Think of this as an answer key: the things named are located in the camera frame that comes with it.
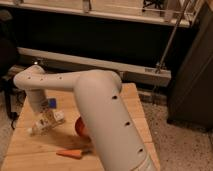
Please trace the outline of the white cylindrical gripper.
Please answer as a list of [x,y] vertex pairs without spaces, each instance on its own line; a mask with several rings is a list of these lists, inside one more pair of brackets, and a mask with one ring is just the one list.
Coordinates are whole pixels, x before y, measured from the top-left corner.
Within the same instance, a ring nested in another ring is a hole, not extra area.
[[27,90],[26,94],[29,104],[35,114],[42,113],[48,107],[44,90]]

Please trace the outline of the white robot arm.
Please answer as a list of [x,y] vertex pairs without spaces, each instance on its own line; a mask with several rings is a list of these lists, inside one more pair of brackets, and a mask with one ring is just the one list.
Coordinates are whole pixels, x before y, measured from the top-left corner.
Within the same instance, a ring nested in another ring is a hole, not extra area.
[[32,134],[59,125],[48,106],[45,91],[71,91],[105,171],[157,171],[123,102],[119,75],[108,70],[47,74],[33,65],[15,75],[16,87],[24,90],[33,111],[42,118]]

